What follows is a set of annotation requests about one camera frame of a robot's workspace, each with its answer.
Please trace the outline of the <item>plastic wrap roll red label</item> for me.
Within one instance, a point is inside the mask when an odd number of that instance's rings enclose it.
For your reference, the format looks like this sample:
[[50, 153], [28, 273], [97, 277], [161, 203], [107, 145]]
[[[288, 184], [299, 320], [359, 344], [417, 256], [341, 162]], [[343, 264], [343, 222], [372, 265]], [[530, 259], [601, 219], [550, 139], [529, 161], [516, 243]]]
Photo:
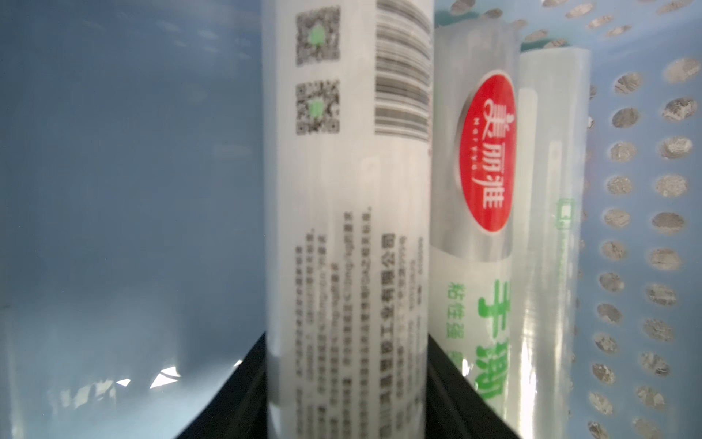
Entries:
[[433, 13], [263, 3], [269, 437], [425, 434]]

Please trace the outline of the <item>plastic wrap roll green print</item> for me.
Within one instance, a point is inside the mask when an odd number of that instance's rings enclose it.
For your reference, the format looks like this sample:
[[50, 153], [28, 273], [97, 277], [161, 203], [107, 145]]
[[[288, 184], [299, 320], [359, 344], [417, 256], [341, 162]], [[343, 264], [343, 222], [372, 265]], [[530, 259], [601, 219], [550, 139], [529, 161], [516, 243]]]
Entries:
[[429, 332], [496, 412], [509, 371], [517, 31], [477, 19], [434, 43]]

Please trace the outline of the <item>plastic wrap roll green label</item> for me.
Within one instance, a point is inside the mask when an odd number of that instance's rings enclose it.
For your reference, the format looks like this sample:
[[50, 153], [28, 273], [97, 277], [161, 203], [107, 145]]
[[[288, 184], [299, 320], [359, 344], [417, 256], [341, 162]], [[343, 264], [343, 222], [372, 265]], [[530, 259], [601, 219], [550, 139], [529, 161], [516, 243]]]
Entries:
[[519, 59], [506, 420], [521, 438], [567, 435], [591, 61], [578, 48]]

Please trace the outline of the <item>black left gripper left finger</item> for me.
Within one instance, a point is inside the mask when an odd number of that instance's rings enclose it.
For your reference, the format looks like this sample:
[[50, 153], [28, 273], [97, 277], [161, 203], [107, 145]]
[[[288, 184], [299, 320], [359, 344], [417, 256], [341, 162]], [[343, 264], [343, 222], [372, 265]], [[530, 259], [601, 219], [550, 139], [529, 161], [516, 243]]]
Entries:
[[212, 401], [178, 437], [265, 439], [268, 436], [266, 356], [266, 336], [261, 335]]

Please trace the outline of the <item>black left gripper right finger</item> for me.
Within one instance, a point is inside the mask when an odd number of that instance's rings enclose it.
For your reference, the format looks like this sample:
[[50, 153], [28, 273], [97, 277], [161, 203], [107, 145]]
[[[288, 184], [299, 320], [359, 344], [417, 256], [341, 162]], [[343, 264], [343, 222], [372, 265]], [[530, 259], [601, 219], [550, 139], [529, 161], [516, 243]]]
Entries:
[[428, 339], [427, 439], [518, 439], [433, 338]]

